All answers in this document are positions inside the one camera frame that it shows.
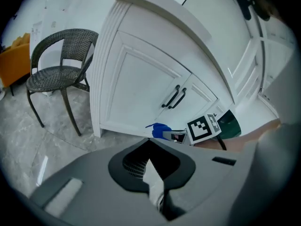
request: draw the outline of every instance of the cabinet panel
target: cabinet panel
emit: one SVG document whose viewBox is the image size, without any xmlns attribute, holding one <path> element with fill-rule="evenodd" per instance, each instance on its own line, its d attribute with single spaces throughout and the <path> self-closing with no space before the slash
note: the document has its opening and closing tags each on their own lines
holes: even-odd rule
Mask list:
<svg viewBox="0 0 301 226">
<path fill-rule="evenodd" d="M 167 124 L 172 129 L 185 129 L 186 122 L 199 113 L 204 113 L 217 100 L 215 95 L 195 75 L 191 75 L 181 87 L 180 93 L 171 106 L 184 95 L 185 97 L 174 109 L 165 108 L 158 117 L 157 122 Z"/>
<path fill-rule="evenodd" d="M 190 72 L 152 45 L 118 32 L 106 64 L 101 94 L 101 124 L 125 133 L 150 133 L 162 105 Z"/>
</svg>

